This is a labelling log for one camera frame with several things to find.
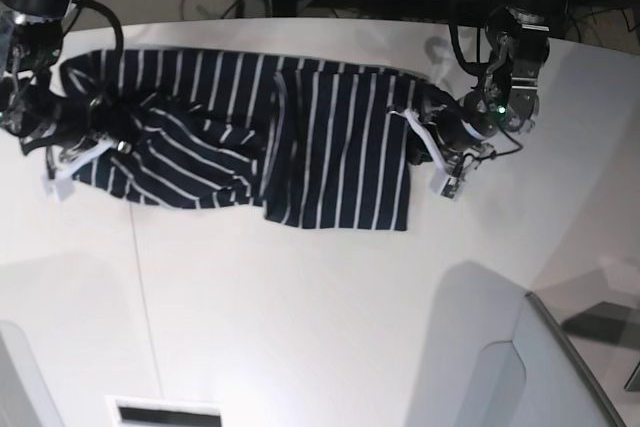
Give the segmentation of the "grey robot base cover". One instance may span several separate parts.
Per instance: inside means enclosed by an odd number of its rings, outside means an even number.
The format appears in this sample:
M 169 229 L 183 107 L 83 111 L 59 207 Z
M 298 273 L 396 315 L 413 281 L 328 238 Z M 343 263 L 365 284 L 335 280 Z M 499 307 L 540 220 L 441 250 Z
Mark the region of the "grey robot base cover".
M 535 293 L 475 262 L 432 299 L 407 426 L 622 426 Z
M 1 425 L 64 425 L 24 331 L 9 321 L 1 322 Z

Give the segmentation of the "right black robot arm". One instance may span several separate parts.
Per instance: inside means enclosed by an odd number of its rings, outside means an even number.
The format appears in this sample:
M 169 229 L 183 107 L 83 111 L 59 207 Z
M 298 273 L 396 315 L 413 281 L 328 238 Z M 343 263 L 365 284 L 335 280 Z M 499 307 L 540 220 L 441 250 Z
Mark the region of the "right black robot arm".
M 74 192 L 74 175 L 109 151 L 130 152 L 133 117 L 113 91 L 124 52 L 122 24 L 95 0 L 1 0 L 1 128 L 18 139 L 24 154 L 42 149 L 47 195 L 62 202 Z M 63 97 L 50 89 L 71 12 L 92 10 L 114 32 L 113 57 Z

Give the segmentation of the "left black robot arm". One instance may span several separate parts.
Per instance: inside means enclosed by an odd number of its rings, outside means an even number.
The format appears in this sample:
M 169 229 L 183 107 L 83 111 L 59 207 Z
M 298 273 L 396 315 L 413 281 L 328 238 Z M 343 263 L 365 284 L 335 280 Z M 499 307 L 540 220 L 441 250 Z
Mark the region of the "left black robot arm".
M 421 83 L 416 107 L 392 107 L 403 117 L 416 143 L 412 163 L 430 161 L 435 174 L 430 187 L 438 195 L 459 196 L 470 171 L 501 157 L 490 143 L 501 134 L 516 154 L 517 135 L 530 132 L 539 112 L 539 74 L 549 53 L 554 22 L 567 12 L 568 0 L 489 0 L 481 27 L 491 52 L 486 62 L 468 62 L 459 43 L 458 6 L 447 0 L 448 29 L 455 58 L 476 86 L 460 99 Z

